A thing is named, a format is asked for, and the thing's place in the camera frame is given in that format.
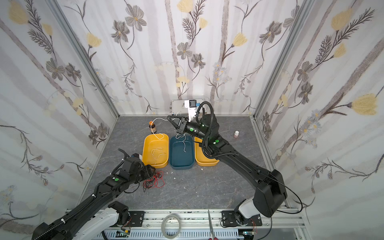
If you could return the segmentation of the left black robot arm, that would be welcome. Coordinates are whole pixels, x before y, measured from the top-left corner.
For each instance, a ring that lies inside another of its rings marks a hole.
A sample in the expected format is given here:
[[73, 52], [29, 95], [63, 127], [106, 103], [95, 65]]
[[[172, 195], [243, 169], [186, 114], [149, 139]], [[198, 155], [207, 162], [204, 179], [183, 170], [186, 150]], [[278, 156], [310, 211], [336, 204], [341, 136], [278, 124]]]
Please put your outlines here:
[[153, 177], [156, 169], [145, 165], [137, 154], [124, 154], [109, 176], [78, 206], [51, 224], [42, 223], [33, 232], [34, 240], [91, 240], [106, 228], [125, 225], [129, 208], [115, 199], [130, 185]]

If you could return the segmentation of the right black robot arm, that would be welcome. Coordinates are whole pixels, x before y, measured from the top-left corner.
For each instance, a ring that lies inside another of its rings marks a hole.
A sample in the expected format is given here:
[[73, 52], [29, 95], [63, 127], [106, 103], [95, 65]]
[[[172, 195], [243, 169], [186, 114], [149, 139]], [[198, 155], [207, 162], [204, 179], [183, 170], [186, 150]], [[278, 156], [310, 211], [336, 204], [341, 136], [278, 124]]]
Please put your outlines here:
[[254, 216], [271, 218], [288, 198], [291, 190], [278, 170], [268, 170], [241, 154], [223, 135], [224, 117], [217, 117], [213, 106], [202, 102], [192, 118], [167, 116], [178, 134], [201, 139], [202, 153], [208, 159], [218, 160], [242, 176], [255, 190], [253, 197], [242, 201], [234, 209], [236, 223], [245, 225]]

